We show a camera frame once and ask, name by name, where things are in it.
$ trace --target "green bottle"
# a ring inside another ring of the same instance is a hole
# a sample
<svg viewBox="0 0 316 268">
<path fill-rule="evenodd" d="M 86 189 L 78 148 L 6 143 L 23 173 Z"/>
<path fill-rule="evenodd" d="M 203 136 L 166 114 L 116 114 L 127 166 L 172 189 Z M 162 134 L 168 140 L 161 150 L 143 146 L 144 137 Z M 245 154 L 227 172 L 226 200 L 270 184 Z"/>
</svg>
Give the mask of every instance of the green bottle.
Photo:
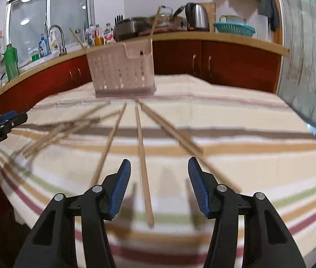
<svg viewBox="0 0 316 268">
<path fill-rule="evenodd" d="M 9 81 L 19 76 L 18 52 L 16 51 L 16 48 L 13 47 L 11 44 L 8 44 L 6 46 L 6 50 L 4 53 L 4 62 Z"/>
</svg>

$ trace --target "chrome faucet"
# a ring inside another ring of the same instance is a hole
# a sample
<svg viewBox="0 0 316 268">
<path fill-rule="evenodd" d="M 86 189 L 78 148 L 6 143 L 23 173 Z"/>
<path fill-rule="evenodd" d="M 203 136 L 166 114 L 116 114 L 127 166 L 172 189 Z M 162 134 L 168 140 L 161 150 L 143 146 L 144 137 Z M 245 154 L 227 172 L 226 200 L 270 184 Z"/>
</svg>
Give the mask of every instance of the chrome faucet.
<svg viewBox="0 0 316 268">
<path fill-rule="evenodd" d="M 63 44 L 63 47 L 62 47 L 62 48 L 60 47 L 60 56 L 62 56 L 62 55 L 67 54 L 67 50 L 66 50 L 66 46 L 65 46 L 65 39 L 64 39 L 64 32 L 63 32 L 62 28 L 61 28 L 59 25 L 57 25 L 57 24 L 51 25 L 51 26 L 49 27 L 49 29 L 48 29 L 48 37 L 49 37 L 49 35 L 50 35 L 50 30 L 51 30 L 52 28 L 54 28 L 54 27 L 56 27 L 56 28 L 60 31 L 60 33 L 61 33 L 61 42 L 62 42 L 62 44 Z"/>
</svg>

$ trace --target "silver bolt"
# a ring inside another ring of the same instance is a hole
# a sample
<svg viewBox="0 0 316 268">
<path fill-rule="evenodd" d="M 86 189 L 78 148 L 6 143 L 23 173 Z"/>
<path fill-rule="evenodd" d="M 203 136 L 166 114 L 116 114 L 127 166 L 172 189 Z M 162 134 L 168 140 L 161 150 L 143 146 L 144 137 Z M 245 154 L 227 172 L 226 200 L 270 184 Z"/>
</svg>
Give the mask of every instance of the silver bolt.
<svg viewBox="0 0 316 268">
<path fill-rule="evenodd" d="M 263 193 L 256 193 L 256 197 L 260 200 L 264 200 L 266 196 Z"/>
<path fill-rule="evenodd" d="M 101 191 L 103 190 L 102 186 L 100 185 L 95 185 L 93 188 L 92 188 L 92 191 L 94 193 L 100 193 Z"/>
<path fill-rule="evenodd" d="M 56 201 L 60 201 L 64 199 L 64 195 L 62 193 L 58 193 L 57 195 L 55 195 L 54 200 Z"/>
<path fill-rule="evenodd" d="M 223 184 L 219 184 L 217 189 L 218 189 L 218 191 L 221 191 L 222 193 L 227 191 L 227 187 L 225 185 L 223 185 Z"/>
</svg>

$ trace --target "tablecloth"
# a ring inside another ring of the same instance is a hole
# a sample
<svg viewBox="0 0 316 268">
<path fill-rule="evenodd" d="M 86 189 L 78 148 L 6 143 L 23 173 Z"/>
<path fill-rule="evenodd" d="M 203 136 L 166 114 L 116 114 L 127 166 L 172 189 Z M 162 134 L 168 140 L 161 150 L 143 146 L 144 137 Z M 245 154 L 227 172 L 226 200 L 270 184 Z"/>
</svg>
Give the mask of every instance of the tablecloth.
<svg viewBox="0 0 316 268">
<path fill-rule="evenodd" d="M 265 193 L 305 259 L 316 260 L 316 140 L 298 115 L 274 94 L 214 86 L 189 75 L 155 80 L 156 93 L 141 101 L 191 136 L 243 194 Z M 214 221 L 199 211 L 187 171 L 191 155 L 141 111 L 155 220 L 153 228 L 147 225 L 131 98 L 95 98 L 88 83 L 39 102 L 27 113 L 27 123 L 0 143 L 0 186 L 29 227 L 56 193 L 73 196 L 89 189 L 115 117 L 28 159 L 20 150 L 107 100 L 111 104 L 91 117 L 128 105 L 98 182 L 117 172 L 124 158 L 132 164 L 121 210 L 105 224 L 117 267 L 202 267 Z M 243 226 L 240 218 L 235 267 L 241 266 Z M 75 229 L 77 258 L 84 267 L 80 219 Z"/>
</svg>

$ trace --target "electric kettle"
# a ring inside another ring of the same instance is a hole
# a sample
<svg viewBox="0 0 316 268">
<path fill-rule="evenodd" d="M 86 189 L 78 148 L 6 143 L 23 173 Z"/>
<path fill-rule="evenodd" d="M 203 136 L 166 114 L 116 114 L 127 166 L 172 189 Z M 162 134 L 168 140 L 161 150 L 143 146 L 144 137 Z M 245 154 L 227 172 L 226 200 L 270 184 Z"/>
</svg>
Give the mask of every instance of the electric kettle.
<svg viewBox="0 0 316 268">
<path fill-rule="evenodd" d="M 210 31 L 209 16 L 203 5 L 188 3 L 185 6 L 188 31 Z"/>
</svg>

